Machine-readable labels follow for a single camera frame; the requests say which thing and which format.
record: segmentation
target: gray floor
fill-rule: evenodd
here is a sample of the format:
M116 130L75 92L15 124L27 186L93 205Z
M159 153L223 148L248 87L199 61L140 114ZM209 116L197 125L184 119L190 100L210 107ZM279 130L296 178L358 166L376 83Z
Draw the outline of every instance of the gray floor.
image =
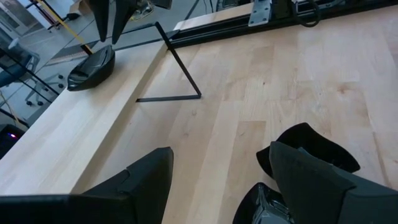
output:
M151 15L141 19L140 21L128 22L125 30L154 21L159 21L166 31L172 30L179 21L185 19L195 1L196 0L173 0L171 10L156 7L155 11ZM217 2L217 0L206 0L207 13L211 13L209 1L213 1L214 10ZM111 3L109 10L108 36L111 36L112 34L114 12L115 3ZM203 0L200 0L190 17L192 18L204 14L206 14L205 5ZM82 39L84 39L85 43L99 39L94 16L92 14L83 15L75 21L69 21L67 24ZM160 35L156 32L155 28L131 32L129 34L122 35L114 48L124 47L127 45L143 42L145 40L158 38L160 38ZM111 39L108 39L105 43L99 42L93 47L93 50L98 50L102 46L110 44L110 41ZM29 35L23 36L20 39L20 44L23 47L40 55L40 62L36 69L36 75L41 79L45 79L56 74L61 74L66 77L73 67L75 67L82 60L80 59L71 62L45 66L45 64L61 49L79 44L79 41L74 39L73 36L63 27L61 27L59 30L52 29L51 32L45 29L35 31ZM57 77L55 77L53 80L51 80L51 82L65 83L65 79L59 80ZM32 80L27 81L27 83L31 86L34 86L34 82ZM59 92L62 91L62 89L60 89L57 85L54 85L53 88ZM1 88L1 91L3 92L3 95L6 97L15 114L29 123L33 123L48 106L27 106L25 103L25 97L29 94L30 89L21 83L12 83L9 86ZM46 98L55 98L55 95L51 93L51 91L44 92L43 95ZM36 102L34 98L31 98L30 100L34 103ZM45 103L45 100L42 98L40 98L40 101ZM4 103L0 105L2 105L2 109L9 111L8 107Z

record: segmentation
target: black plastic part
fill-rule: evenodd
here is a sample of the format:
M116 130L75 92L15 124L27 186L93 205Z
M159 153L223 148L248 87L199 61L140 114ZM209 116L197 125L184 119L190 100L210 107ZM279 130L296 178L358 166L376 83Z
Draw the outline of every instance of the black plastic part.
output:
M272 16L275 19L282 19L290 16L290 1L272 1Z
M116 0L116 15L114 18L112 44L116 44L130 17L137 10L136 0Z
M339 224L398 223L398 192L343 170L333 170L352 181L356 188L349 190L341 208Z
M114 68L115 52L107 45L80 62L68 76L68 90L94 88L105 81Z
M257 183L244 196L233 220L233 224L259 222L275 224L292 223L289 210L282 195L263 183Z
M357 160L346 149L318 134L307 123L289 128L276 141L295 149L303 147L312 156L347 172L352 173L360 169ZM257 152L256 156L264 172L273 177L269 152L270 146Z
M344 194L355 187L352 182L334 173L332 165L281 142L271 142L270 160L296 224L337 223Z
M109 0L89 0L88 4L94 13L99 38L104 42L108 33Z
M2 223L160 224L173 152L159 148L82 195L0 197Z
M80 15L77 14L77 13L68 13L68 14L67 14L67 18L68 18L70 21L74 21L75 19L77 19L77 18L79 18L79 17L80 17Z
M281 142L271 165L295 224L398 223L398 192Z

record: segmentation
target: chair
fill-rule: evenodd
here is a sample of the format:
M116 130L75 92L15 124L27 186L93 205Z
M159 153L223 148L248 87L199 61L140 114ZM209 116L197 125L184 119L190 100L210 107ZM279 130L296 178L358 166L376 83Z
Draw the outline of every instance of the chair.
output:
M10 54L12 57L14 57L16 60L19 60L21 65L25 66L25 68L29 69L32 72L35 72L37 64L40 61L39 55L37 55L34 52L31 52L27 49L24 49L21 47L18 43L19 39L14 39L11 44L8 46L7 53ZM20 82L20 81L26 81L26 80L33 80L35 83L34 90L32 90L26 97L25 101L26 104L29 106L33 105L33 102L29 100L31 96L36 94L36 102L39 106L43 105L43 102L40 101L39 95L37 92L41 92L42 90L48 91L47 87L39 82L37 79L33 78L29 73L25 71L24 68L22 68L20 65L15 63L13 60L11 60L7 55L0 55L0 64L1 67L3 68L3 71L0 72L0 87L10 85L12 82ZM64 84L60 82L49 82L52 80L54 77L58 77L59 79L63 79L63 76L60 74L55 74L52 75L51 77L48 77L43 80L43 82L47 83L48 85L58 85L59 88L63 88Z

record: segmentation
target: black cable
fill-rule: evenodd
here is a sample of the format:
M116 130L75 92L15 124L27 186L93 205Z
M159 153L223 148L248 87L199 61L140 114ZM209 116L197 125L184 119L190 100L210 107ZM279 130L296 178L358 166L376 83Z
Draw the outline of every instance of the black cable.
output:
M209 2L210 2L210 7L211 7L211 13L214 13L213 1L212 1L212 0L209 0Z
M187 20L187 19L189 19L189 17L191 17L191 14L193 13L193 10L197 7L198 3L199 3L199 0L196 0L195 3L193 3L193 6L189 10L187 16L185 16L184 20Z
M316 25L318 25L319 21L321 21L321 12L319 9L318 4L314 1L314 0L307 0L314 8L314 13L317 16L317 18L315 19L315 21L313 21L312 23L307 23L304 20L302 20L298 15L297 15L297 10L296 10L296 3L292 2L292 10L293 10L293 17L295 18L295 20L302 26L304 27L315 27Z
M206 5L206 0L203 0L203 3L205 3L205 11L206 11L206 14L207 14L207 5Z

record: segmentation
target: wood grain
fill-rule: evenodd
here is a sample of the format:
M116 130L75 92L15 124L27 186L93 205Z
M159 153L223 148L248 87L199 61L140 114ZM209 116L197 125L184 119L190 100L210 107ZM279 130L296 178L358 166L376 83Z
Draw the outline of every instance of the wood grain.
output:
M148 82L165 45L116 52L113 74L94 89L64 91L0 161L0 194L68 194Z
M174 173L163 223L231 223L257 181L277 190L255 152L301 122L352 153L361 166L356 175L398 190L397 13L394 6L312 29L293 26L177 49L203 98L127 106L76 192L171 146ZM167 53L142 96L192 91Z

